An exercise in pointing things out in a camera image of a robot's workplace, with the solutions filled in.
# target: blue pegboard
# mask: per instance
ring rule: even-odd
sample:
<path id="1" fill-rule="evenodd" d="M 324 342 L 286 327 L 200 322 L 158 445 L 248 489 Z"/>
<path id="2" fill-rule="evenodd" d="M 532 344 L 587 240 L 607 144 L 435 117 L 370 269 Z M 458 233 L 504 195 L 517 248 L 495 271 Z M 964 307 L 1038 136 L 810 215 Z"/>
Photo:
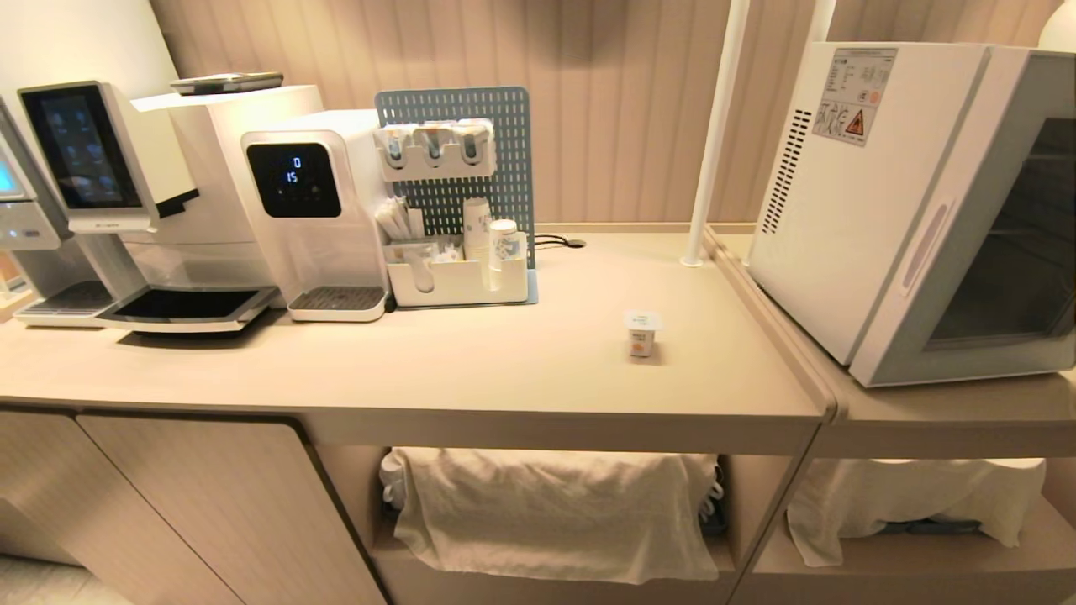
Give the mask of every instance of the blue pegboard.
<path id="1" fill-rule="evenodd" d="M 522 86 L 383 90 L 374 97 L 382 126 L 428 119 L 485 117 L 493 122 L 497 171 L 493 177 L 393 183 L 398 196 L 421 208 L 427 234 L 463 233 L 462 203 L 484 197 L 496 219 L 512 219 L 529 237 L 527 268 L 535 268 L 535 198 L 530 172 L 530 96 Z"/>

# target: white pole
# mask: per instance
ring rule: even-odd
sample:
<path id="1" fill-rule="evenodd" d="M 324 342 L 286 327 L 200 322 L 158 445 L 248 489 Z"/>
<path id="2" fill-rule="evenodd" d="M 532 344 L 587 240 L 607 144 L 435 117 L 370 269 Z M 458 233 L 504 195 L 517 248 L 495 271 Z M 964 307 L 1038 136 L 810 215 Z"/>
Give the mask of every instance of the white pole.
<path id="1" fill-rule="evenodd" d="M 698 257 L 703 244 L 703 230 L 710 213 L 710 197 L 713 196 L 713 181 L 718 178 L 721 159 L 721 143 L 725 140 L 725 125 L 728 121 L 728 105 L 732 104 L 736 86 L 736 69 L 739 67 L 740 50 L 744 47 L 744 29 L 751 0 L 732 0 L 728 6 L 728 22 L 725 24 L 725 41 L 721 47 L 721 62 L 718 65 L 718 83 L 713 87 L 713 104 L 710 107 L 710 126 L 703 151 L 703 168 L 698 172 L 698 187 L 695 189 L 695 210 L 691 213 L 691 233 L 688 235 L 688 252 L 680 263 L 688 267 L 702 267 Z"/>

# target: beige countertop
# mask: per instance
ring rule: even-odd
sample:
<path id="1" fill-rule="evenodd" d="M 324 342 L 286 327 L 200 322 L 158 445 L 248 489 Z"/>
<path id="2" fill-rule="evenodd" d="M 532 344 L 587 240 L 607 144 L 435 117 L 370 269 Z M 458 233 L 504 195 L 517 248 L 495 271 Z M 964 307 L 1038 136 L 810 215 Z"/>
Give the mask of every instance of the beige countertop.
<path id="1" fill-rule="evenodd" d="M 1076 370 L 1016 378 L 864 389 L 776 304 L 741 266 L 749 236 L 716 236 L 718 262 L 781 334 L 775 343 L 795 350 L 822 377 L 837 402 L 819 455 L 874 452 L 886 458 L 1007 458 L 1076 455 Z M 728 269 L 735 269 L 733 276 Z"/>
<path id="2" fill-rule="evenodd" d="M 570 433 L 576 426 L 561 423 L 586 416 L 605 422 L 594 425 L 599 431 L 637 433 L 639 422 L 650 422 L 657 433 L 666 426 L 669 439 L 689 430 L 699 440 L 707 431 L 733 435 L 737 423 L 809 425 L 826 413 L 712 262 L 699 269 L 678 263 L 684 234 L 571 237 L 589 245 L 538 252 L 534 306 L 398 311 L 372 324 L 297 324 L 279 315 L 235 341 L 208 342 L 8 322 L 0 327 L 0 402 L 306 419 L 317 412 L 321 421 L 308 428 L 336 441 L 399 431 L 391 421 L 419 412 L 429 421 L 480 414 L 478 433 L 516 422 L 528 433 L 554 430 L 526 428 L 523 421 L 538 417 Z M 627 309 L 663 315 L 650 358 L 628 355 Z M 341 410 L 370 413 L 328 413 Z M 505 423 L 487 425 L 491 418 Z M 363 421 L 372 424 L 356 428 Z M 587 438 L 580 433 L 572 442 Z"/>

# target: machine screen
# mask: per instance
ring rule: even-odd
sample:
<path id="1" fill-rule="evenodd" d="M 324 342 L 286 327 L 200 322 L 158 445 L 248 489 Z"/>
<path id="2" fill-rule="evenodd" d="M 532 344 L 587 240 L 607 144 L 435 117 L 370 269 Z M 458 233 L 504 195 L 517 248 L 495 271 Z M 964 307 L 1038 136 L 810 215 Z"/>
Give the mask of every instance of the machine screen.
<path id="1" fill-rule="evenodd" d="M 6 159 L 0 156 L 0 197 L 19 195 L 22 193 L 23 187 L 15 180 L 15 173 L 12 172 L 11 166 Z"/>
<path id="2" fill-rule="evenodd" d="M 22 96 L 68 208 L 142 206 L 96 85 L 24 92 Z"/>
<path id="3" fill-rule="evenodd" d="M 329 152 L 318 143 L 256 144 L 246 149 L 266 213 L 274 219 L 332 219 L 340 197 Z"/>

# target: dispenser drip tray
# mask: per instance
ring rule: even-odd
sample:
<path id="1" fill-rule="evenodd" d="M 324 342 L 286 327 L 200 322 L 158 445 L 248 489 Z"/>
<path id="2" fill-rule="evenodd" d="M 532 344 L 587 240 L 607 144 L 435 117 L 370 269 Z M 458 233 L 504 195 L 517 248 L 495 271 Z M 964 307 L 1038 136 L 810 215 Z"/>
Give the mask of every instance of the dispenser drip tray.
<path id="1" fill-rule="evenodd" d="M 27 325 L 88 327 L 94 318 L 112 306 L 112 295 L 99 281 L 84 281 L 15 313 Z"/>
<path id="2" fill-rule="evenodd" d="M 379 286 L 325 285 L 302 293 L 287 309 L 298 321 L 372 322 L 384 314 L 387 297 Z"/>

